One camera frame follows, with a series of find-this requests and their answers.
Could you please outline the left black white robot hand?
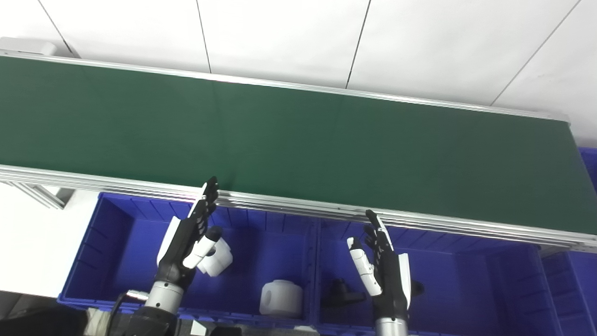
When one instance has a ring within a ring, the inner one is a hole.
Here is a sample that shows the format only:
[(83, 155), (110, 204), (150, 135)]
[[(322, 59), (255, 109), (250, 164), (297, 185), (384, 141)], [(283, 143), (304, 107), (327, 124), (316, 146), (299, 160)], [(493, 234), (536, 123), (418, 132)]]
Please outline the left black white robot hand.
[(158, 262), (155, 281), (170, 283), (183, 292), (188, 290), (196, 267), (222, 238), (222, 227), (208, 224), (217, 208), (218, 190), (217, 177), (212, 176), (189, 215), (179, 221), (166, 253)]

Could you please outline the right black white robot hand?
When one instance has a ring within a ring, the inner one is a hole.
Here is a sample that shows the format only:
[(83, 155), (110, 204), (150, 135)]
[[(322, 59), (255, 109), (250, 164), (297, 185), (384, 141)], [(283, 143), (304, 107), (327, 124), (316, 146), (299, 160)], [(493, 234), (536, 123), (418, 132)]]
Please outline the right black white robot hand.
[(370, 262), (359, 238), (346, 240), (350, 257), (360, 279), (372, 298), (376, 320), (406, 321), (412, 297), (409, 256), (397, 254), (389, 232), (379, 215), (365, 211), (370, 223), (365, 225), (365, 243), (371, 249)]

